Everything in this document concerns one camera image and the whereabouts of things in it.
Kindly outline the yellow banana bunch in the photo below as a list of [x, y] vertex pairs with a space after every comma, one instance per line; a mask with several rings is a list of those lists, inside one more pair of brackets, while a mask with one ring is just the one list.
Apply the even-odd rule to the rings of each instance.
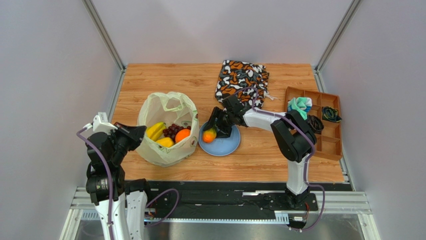
[[163, 131], [165, 129], [166, 124], [164, 122], [157, 122], [156, 124], [147, 128], [145, 137], [151, 139], [152, 141], [157, 141], [163, 135]]

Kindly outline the red grape bunch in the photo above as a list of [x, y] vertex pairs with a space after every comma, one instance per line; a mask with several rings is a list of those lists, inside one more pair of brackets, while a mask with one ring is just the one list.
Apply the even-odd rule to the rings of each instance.
[[163, 136], [164, 137], [169, 137], [172, 140], [176, 139], [176, 135], [182, 131], [182, 130], [190, 130], [191, 126], [180, 126], [177, 125], [175, 123], [173, 123], [172, 125], [168, 126], [167, 128], [165, 128], [162, 132], [163, 132]]

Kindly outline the pale green plastic bag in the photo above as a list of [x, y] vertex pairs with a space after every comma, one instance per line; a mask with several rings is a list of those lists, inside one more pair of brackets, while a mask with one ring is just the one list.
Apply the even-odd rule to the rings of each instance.
[[163, 122], [167, 127], [176, 124], [190, 127], [190, 134], [171, 147], [163, 147], [147, 136], [136, 152], [147, 162], [169, 167], [192, 155], [197, 147], [200, 133], [198, 110], [194, 102], [181, 92], [154, 92], [143, 103], [137, 118], [138, 126], [151, 127]]

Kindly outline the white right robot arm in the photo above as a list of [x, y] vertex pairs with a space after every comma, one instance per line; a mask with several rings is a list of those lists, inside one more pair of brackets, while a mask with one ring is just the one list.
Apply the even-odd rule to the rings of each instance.
[[235, 95], [223, 99], [222, 106], [213, 108], [201, 131], [204, 133], [214, 130], [217, 138], [229, 138], [234, 126], [258, 128], [273, 133], [280, 152], [288, 161], [287, 191], [294, 196], [307, 193], [309, 161], [315, 153], [317, 139], [301, 114], [296, 110], [261, 110], [244, 105]]

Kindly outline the orange tangerine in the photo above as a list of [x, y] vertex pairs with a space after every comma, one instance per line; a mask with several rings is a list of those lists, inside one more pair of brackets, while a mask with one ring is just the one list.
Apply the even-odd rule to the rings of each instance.
[[175, 135], [175, 138], [174, 138], [175, 143], [177, 144], [177, 143], [181, 142], [182, 140], [184, 140], [185, 138], [189, 137], [190, 135], [191, 135], [191, 130], [190, 129], [185, 128], [185, 129], [180, 130]]

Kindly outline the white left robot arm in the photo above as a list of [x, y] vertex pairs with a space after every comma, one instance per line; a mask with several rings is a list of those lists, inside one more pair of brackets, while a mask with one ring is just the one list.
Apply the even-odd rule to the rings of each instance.
[[105, 123], [102, 130], [88, 123], [83, 131], [93, 130], [85, 142], [90, 163], [86, 171], [86, 192], [101, 221], [106, 240], [141, 240], [144, 211], [151, 187], [144, 178], [126, 181], [121, 164], [128, 152], [142, 143], [146, 126]]

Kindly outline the green orange mango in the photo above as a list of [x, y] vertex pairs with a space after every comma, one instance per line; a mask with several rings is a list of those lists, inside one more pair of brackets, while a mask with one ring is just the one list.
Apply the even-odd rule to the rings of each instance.
[[214, 127], [204, 130], [202, 133], [202, 141], [207, 144], [213, 142], [216, 139], [216, 137], [217, 137], [217, 130]]

